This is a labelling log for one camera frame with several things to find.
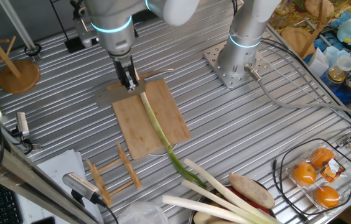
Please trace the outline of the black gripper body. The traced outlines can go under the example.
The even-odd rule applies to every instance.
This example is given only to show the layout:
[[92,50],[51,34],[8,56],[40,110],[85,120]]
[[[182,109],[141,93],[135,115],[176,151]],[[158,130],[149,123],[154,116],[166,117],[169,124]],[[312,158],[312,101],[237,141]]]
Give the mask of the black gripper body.
[[120,80],[127,79],[126,73],[128,73],[133,80],[135,79],[134,63],[131,55],[124,55],[122,57],[112,56],[112,61]]

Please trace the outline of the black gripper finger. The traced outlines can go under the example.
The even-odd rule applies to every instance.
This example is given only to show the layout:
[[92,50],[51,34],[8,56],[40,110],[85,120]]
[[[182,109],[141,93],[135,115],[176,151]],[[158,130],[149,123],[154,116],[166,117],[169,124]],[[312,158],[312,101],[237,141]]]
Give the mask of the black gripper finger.
[[128,90],[134,90],[137,86],[139,86],[135,72],[127,71],[127,79],[128,79]]
[[121,80],[121,84],[122,84],[127,90],[130,90],[130,88],[131,88],[131,84],[130,84],[131,77],[130,77],[130,76],[127,76],[127,75],[122,75],[122,76],[120,77],[120,80]]

